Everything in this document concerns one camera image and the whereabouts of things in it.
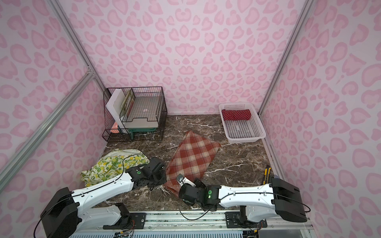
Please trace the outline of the red plaid skirt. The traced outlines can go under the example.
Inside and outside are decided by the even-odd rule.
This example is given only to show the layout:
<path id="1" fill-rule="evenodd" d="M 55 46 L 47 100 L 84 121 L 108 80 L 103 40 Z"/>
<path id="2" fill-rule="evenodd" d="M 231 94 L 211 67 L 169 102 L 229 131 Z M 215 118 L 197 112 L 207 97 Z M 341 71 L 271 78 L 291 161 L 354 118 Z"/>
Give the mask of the red plaid skirt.
<path id="1" fill-rule="evenodd" d="M 182 174 L 191 181 L 202 178 L 220 147 L 220 143 L 216 141 L 202 137 L 193 131 L 186 132 L 167 166 L 167 182 L 164 186 L 178 196 L 181 186 L 176 177 Z"/>

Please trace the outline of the white plastic basket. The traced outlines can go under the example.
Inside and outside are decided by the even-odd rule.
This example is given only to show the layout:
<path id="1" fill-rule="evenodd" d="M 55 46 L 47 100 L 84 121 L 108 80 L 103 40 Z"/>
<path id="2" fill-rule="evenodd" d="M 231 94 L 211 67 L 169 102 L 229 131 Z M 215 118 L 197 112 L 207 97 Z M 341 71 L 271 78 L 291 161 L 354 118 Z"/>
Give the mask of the white plastic basket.
<path id="1" fill-rule="evenodd" d="M 252 116 L 248 121 L 224 121 L 221 112 L 224 109 L 249 109 Z M 253 104 L 248 102 L 222 103 L 219 105 L 219 112 L 225 135 L 229 143 L 251 143 L 266 137 L 267 133 Z"/>

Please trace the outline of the red polka dot skirt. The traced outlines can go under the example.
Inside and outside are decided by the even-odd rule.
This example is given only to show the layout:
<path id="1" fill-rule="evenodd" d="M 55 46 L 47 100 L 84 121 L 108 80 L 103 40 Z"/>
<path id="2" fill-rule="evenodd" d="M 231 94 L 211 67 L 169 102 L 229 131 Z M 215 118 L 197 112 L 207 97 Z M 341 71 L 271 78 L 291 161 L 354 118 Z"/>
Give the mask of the red polka dot skirt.
<path id="1" fill-rule="evenodd" d="M 248 121 L 251 119 L 251 111 L 246 110 L 222 110 L 224 121 Z"/>

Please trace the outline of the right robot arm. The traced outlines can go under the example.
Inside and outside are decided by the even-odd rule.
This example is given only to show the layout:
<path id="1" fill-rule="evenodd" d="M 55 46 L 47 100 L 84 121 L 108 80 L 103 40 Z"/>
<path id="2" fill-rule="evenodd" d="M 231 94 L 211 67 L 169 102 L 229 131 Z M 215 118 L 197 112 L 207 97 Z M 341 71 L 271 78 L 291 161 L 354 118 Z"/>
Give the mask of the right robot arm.
<path id="1" fill-rule="evenodd" d="M 182 174 L 176 180 L 181 186 L 179 199 L 190 206 L 197 204 L 205 212 L 243 206 L 244 219 L 249 222 L 258 223 L 276 216 L 295 223 L 308 220 L 299 188 L 280 178 L 271 178 L 269 183 L 254 187 L 205 185 L 199 179 L 192 182 Z"/>

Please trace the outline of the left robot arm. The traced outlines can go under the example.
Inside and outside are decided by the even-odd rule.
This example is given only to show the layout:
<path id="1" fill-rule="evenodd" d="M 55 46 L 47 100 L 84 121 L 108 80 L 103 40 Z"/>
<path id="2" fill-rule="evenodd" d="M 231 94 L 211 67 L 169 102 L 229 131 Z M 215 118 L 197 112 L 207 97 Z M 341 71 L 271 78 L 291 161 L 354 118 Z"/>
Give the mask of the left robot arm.
<path id="1" fill-rule="evenodd" d="M 91 187 L 71 191 L 58 190 L 40 215 L 48 238 L 69 238 L 80 230 L 100 228 L 106 230 L 134 230 L 135 220 L 126 205 L 116 203 L 106 208 L 95 208 L 116 195 L 148 187 L 155 188 L 166 182 L 165 163 L 157 158 L 148 164 L 123 168 L 122 173 Z"/>

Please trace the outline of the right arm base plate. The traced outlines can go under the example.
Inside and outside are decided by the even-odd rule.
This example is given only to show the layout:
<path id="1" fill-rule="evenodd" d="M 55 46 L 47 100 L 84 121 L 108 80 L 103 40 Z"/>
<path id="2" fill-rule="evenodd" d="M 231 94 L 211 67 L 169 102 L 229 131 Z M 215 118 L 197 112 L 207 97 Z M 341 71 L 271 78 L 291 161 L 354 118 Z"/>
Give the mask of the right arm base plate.
<path id="1" fill-rule="evenodd" d="M 267 228 L 267 221 L 261 220 L 260 222 L 251 222 L 247 220 L 247 218 L 244 218 L 244 215 L 241 214 L 239 211 L 233 211 L 233 212 L 225 212 L 225 221 L 226 221 L 226 227 L 228 229 L 233 228 L 251 228 L 251 229 L 262 229 Z"/>

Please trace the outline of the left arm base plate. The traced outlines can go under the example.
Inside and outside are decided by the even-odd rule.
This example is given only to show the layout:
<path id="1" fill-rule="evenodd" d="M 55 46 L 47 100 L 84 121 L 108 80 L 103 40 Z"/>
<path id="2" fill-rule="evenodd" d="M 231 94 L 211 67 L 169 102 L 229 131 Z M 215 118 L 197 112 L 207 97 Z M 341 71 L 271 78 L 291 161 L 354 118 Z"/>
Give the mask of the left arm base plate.
<path id="1" fill-rule="evenodd" d="M 130 213 L 129 215 L 123 215 L 114 225 L 105 225 L 103 230 L 130 230 L 134 229 L 141 230 L 145 226 L 146 213 Z"/>

